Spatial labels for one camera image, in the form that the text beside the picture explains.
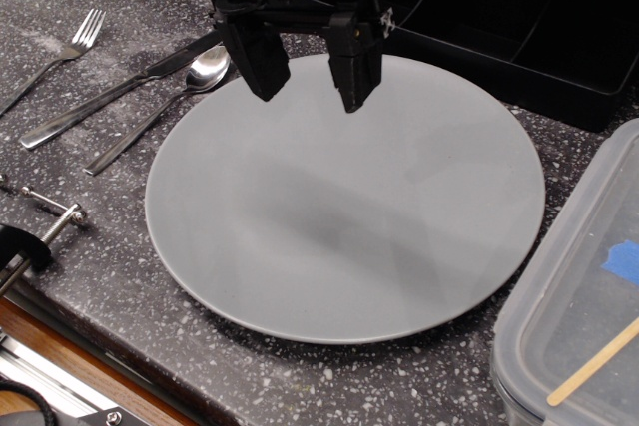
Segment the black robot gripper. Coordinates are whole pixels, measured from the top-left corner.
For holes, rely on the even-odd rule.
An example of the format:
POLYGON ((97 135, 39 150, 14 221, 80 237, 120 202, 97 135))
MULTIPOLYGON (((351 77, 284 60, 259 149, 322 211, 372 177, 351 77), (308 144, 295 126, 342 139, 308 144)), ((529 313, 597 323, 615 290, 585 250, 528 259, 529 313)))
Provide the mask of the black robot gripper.
POLYGON ((356 112, 381 82, 382 41, 395 28, 382 0, 212 0, 221 39, 250 90, 269 101, 290 78, 277 30, 326 38, 345 111, 356 112))

